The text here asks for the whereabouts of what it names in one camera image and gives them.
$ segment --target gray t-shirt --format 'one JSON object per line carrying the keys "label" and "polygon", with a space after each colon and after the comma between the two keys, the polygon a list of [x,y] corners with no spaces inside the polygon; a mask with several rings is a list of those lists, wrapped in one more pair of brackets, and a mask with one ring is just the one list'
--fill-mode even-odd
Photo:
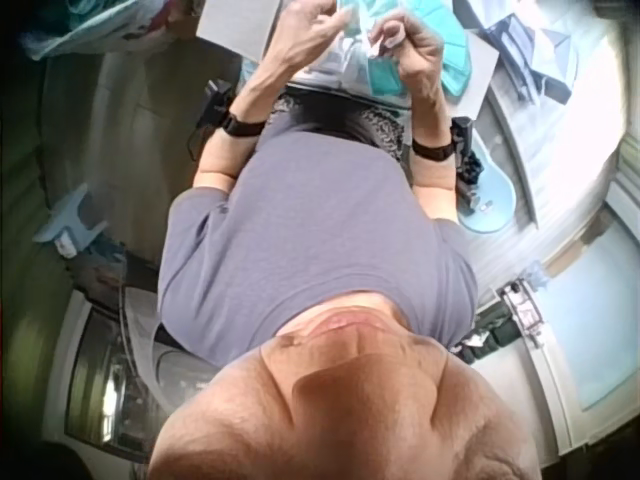
{"label": "gray t-shirt", "polygon": [[288,132],[260,146],[229,196],[201,187],[175,200],[158,308],[176,340],[218,366],[353,291],[385,295],[414,333],[451,346],[477,300],[464,236],[426,217],[382,150]]}

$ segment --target black wristband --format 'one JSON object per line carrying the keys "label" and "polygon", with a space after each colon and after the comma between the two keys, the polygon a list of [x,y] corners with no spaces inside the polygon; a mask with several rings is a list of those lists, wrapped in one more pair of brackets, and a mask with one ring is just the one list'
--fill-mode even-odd
{"label": "black wristband", "polygon": [[418,156],[426,160],[431,160],[432,162],[444,162],[451,155],[456,153],[456,147],[453,140],[449,145],[446,145],[444,147],[438,147],[438,148],[425,147],[421,143],[418,143],[414,140],[411,145],[411,148]]}
{"label": "black wristband", "polygon": [[266,124],[267,122],[241,122],[233,113],[228,112],[220,127],[231,137],[258,137]]}

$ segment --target mouth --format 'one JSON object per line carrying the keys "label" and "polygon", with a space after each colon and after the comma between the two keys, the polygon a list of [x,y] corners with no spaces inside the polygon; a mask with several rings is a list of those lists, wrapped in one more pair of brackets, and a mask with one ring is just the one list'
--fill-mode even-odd
{"label": "mouth", "polygon": [[373,313],[365,310],[347,310],[334,313],[322,320],[309,332],[308,338],[317,338],[326,333],[348,327],[374,328],[386,333],[395,333],[387,322]]}

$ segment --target patterned shorts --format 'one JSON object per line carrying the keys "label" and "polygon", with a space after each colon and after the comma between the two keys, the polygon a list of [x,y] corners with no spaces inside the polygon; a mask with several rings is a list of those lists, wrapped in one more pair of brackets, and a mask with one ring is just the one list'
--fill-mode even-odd
{"label": "patterned shorts", "polygon": [[282,121],[343,131],[402,160],[404,126],[400,116],[381,108],[324,93],[287,91],[276,102],[267,125]]}

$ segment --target t-shirt sleeve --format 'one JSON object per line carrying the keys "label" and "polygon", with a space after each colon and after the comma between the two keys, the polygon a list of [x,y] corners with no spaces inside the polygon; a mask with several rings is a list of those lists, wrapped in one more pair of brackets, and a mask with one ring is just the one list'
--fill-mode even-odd
{"label": "t-shirt sleeve", "polygon": [[176,312],[188,312],[193,303],[203,241],[215,234],[226,217],[228,194],[217,188],[198,187],[178,196],[171,205],[167,236],[160,264],[158,312],[163,321]]}
{"label": "t-shirt sleeve", "polygon": [[436,220],[435,223],[443,250],[438,340],[451,347],[471,330],[478,302],[478,284],[462,227],[450,220]]}

